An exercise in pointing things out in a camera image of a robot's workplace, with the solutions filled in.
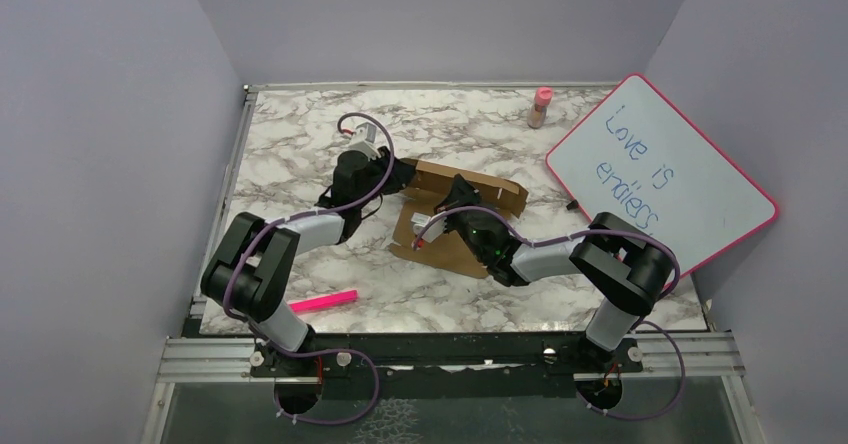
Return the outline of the brown cardboard box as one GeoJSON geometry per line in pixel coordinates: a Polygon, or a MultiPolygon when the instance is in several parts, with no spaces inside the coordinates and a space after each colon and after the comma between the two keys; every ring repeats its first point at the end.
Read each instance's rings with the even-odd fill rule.
{"type": "Polygon", "coordinates": [[[473,171],[405,158],[415,175],[390,252],[401,259],[474,278],[485,278],[518,246],[501,220],[519,217],[528,191],[520,184],[473,171]]]}

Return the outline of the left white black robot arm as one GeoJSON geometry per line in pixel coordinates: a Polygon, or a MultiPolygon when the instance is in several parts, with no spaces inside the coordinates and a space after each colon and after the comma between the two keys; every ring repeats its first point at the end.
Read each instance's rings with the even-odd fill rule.
{"type": "Polygon", "coordinates": [[[370,202],[404,190],[416,174],[414,165],[396,157],[391,143],[377,146],[384,126],[367,115],[361,118],[362,124],[348,131],[348,148],[315,206],[276,220],[237,214],[200,280],[204,296],[278,346],[276,360],[290,374],[309,370],[315,351],[312,328],[284,299],[295,258],[348,241],[368,218],[364,209],[370,202]]]}

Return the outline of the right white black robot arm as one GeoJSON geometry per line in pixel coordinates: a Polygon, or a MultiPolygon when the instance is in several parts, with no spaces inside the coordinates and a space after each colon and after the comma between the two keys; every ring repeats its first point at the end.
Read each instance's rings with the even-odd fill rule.
{"type": "Polygon", "coordinates": [[[603,295],[577,344],[579,362],[600,371],[612,363],[626,334],[680,279],[675,254],[618,216],[601,212],[582,231],[543,241],[518,233],[479,191],[456,176],[447,197],[426,220],[414,219],[413,248],[456,233],[476,261],[499,284],[580,274],[603,295]]]}

